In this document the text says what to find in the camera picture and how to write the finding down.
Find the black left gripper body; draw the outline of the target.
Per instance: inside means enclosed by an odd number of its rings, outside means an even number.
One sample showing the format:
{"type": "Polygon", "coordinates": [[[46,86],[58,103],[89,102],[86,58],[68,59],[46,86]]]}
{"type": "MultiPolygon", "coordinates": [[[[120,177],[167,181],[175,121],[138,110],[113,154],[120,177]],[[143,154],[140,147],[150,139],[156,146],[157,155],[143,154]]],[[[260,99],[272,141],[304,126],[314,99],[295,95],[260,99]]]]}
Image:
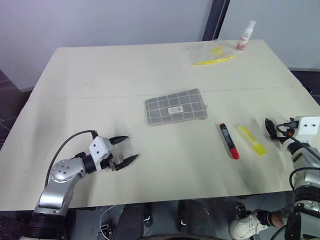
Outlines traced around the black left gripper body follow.
{"type": "Polygon", "coordinates": [[[117,137],[111,137],[111,138],[102,138],[103,143],[106,147],[106,153],[102,156],[101,161],[100,161],[100,168],[102,170],[104,169],[111,169],[112,171],[115,170],[115,149],[114,145],[118,143],[118,138],[117,137]]]}

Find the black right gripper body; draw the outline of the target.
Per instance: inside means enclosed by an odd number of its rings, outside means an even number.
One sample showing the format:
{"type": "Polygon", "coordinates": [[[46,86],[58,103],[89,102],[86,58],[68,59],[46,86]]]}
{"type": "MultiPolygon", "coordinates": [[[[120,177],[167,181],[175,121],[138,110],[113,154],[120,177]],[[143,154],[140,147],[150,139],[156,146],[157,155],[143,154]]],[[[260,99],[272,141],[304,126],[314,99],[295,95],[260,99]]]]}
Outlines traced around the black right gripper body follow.
{"type": "Polygon", "coordinates": [[[292,120],[290,122],[286,123],[281,123],[275,126],[275,129],[280,132],[285,138],[291,139],[294,142],[298,142],[297,139],[293,137],[294,135],[294,130],[298,128],[298,121],[297,120],[292,120]]]}

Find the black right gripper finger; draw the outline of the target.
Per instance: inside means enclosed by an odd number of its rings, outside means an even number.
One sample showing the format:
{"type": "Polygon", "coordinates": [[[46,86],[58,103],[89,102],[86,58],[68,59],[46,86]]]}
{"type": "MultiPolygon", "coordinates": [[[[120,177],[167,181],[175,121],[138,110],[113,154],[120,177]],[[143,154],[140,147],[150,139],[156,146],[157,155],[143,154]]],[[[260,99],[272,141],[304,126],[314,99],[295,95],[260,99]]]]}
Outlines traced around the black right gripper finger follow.
{"type": "Polygon", "coordinates": [[[265,124],[265,129],[267,130],[268,133],[276,133],[277,130],[275,128],[275,124],[268,118],[265,118],[264,120],[265,124]]]}
{"type": "Polygon", "coordinates": [[[282,137],[278,136],[277,131],[271,131],[271,132],[268,132],[268,134],[269,134],[269,138],[272,142],[279,142],[279,143],[282,142],[282,137]]]}

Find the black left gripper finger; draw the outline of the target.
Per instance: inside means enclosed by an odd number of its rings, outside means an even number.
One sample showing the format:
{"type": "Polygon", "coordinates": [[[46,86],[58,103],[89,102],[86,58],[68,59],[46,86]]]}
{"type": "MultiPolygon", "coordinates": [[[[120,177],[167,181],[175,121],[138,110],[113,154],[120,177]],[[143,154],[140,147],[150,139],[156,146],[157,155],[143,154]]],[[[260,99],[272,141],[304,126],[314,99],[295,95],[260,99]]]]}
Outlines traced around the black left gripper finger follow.
{"type": "Polygon", "coordinates": [[[110,143],[112,145],[116,145],[119,144],[125,140],[127,140],[129,137],[128,136],[114,136],[112,138],[110,138],[110,143]]]}
{"type": "Polygon", "coordinates": [[[116,170],[119,171],[127,166],[129,166],[139,155],[132,155],[126,159],[124,159],[121,163],[116,165],[116,170]]]}

